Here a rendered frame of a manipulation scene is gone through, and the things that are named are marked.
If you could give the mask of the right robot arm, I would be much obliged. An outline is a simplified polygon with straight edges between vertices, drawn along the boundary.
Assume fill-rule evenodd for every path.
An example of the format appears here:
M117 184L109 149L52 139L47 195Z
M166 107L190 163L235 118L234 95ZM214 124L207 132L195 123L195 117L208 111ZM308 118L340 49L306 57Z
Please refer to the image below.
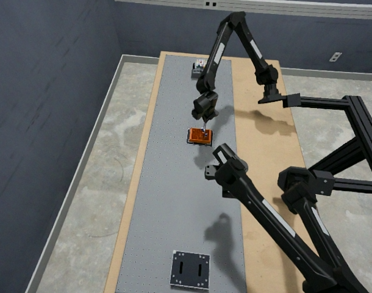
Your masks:
M276 86L279 77L278 70L272 64L269 65L263 58L246 24L245 16L245 11L233 12L221 21L218 27L216 32L218 35L210 56L196 83L196 89L201 94L193 101L194 109L192 109L191 114L196 120L199 120L204 114L208 117L213 114L215 107L210 106L215 106L218 99L217 92L213 91L216 89L216 72L233 31L238 35L256 69L254 74L257 83L259 85L265 85L262 99L282 95Z

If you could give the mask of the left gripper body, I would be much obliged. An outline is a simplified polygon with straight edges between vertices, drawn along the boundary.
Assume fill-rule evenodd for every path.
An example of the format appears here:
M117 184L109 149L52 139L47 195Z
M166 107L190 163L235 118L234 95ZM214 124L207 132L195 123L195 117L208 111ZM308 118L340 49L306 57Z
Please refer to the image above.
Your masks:
M228 190L224 190L224 188L222 187L222 197L224 198L235 198L231 195L230 192L228 192Z

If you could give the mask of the orange grid rack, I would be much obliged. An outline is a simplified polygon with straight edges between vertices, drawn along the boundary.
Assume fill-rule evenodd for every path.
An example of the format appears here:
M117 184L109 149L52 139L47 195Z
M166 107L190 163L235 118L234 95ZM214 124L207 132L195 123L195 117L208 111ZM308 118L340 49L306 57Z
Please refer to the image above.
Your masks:
M207 137L205 137L205 133L207 133ZM211 130L206 129L205 133L198 128L191 128L190 129L190 140L189 142L196 142L196 143L210 143L211 138Z

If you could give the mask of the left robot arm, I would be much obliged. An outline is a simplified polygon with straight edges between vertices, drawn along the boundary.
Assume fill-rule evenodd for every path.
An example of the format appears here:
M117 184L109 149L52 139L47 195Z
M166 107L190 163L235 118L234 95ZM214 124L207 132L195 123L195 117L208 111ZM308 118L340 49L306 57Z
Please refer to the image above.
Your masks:
M321 221L315 206L318 200L308 185L308 173L288 171L281 198L291 213L300 216L319 256L257 190L247 175L249 167L243 159L226 143L219 145L212 154L219 165L206 164L205 179L215 179L247 208L302 273L306 279L302 282L304 293L369 293L353 274Z

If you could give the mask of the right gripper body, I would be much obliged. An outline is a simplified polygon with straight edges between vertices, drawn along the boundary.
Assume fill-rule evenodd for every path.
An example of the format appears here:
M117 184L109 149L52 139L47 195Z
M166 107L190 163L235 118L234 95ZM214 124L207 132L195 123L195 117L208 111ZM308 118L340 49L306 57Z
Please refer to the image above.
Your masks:
M215 110L215 108L214 108L214 110L213 110L213 114L212 114L212 115L210 115L209 117L207 117L207 115L204 114L203 116L204 116L206 119L210 118L210 120L212 120L214 117L217 117L218 115L219 115L219 112L218 112L217 110Z

